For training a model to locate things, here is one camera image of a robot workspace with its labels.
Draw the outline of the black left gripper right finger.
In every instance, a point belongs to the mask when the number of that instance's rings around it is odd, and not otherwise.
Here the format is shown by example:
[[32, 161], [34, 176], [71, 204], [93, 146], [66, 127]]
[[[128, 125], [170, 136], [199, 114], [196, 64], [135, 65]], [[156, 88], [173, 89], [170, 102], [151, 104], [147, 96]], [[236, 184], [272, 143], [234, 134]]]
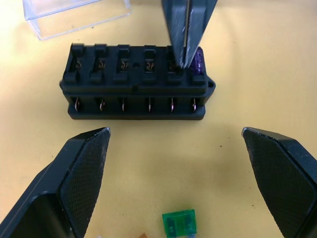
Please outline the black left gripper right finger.
[[317, 161], [291, 137], [242, 130], [259, 191], [285, 238], [317, 236]]

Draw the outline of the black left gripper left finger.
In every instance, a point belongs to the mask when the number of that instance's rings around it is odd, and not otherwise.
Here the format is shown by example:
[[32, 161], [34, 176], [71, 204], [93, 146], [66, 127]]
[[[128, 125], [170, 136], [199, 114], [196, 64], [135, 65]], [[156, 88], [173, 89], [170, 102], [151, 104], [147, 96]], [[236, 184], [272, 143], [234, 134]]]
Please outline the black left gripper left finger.
[[108, 127], [81, 133], [31, 181], [0, 224], [2, 238], [82, 238], [106, 163]]

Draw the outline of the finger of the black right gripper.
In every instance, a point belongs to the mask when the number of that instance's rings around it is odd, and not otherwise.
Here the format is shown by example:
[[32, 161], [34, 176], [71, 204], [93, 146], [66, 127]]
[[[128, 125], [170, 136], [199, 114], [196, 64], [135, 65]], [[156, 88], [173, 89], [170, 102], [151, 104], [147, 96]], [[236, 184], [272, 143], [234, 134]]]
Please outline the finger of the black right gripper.
[[184, 67], [189, 67], [217, 0], [188, 0], [185, 14]]
[[162, 0], [161, 4], [174, 52], [175, 63], [180, 68], [185, 68], [187, 64], [187, 20], [190, 1]]

